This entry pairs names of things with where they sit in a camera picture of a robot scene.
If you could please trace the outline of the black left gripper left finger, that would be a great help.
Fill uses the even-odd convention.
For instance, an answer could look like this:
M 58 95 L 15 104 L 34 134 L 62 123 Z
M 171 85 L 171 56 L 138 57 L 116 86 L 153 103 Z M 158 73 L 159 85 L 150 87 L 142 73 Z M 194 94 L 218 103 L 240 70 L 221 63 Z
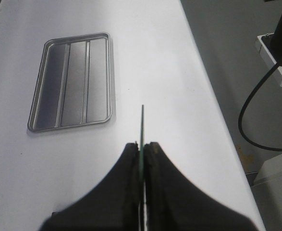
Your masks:
M 47 219 L 42 231 L 137 231 L 138 145 L 126 144 L 104 179 L 79 201 Z

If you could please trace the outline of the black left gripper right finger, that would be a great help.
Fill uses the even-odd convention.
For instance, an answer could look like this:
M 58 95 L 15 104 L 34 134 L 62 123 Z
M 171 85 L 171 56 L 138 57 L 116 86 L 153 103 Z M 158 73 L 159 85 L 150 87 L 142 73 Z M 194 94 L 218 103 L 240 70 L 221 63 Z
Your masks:
M 150 231 L 255 231 L 248 217 L 190 182 L 157 142 L 144 146 L 147 227 Z

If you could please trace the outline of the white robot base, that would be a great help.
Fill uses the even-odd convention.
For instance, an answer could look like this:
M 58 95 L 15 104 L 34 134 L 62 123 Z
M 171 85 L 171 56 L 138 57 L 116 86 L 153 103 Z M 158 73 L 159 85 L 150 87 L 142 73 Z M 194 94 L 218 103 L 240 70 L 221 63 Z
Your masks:
M 258 129 L 257 143 L 276 150 L 271 151 L 271 158 L 263 161 L 254 177 L 254 185 L 282 177 L 282 165 L 275 168 L 273 164 L 282 153 L 282 64 L 257 91 L 256 99 L 256 107 L 264 108 L 257 117 L 261 126 Z

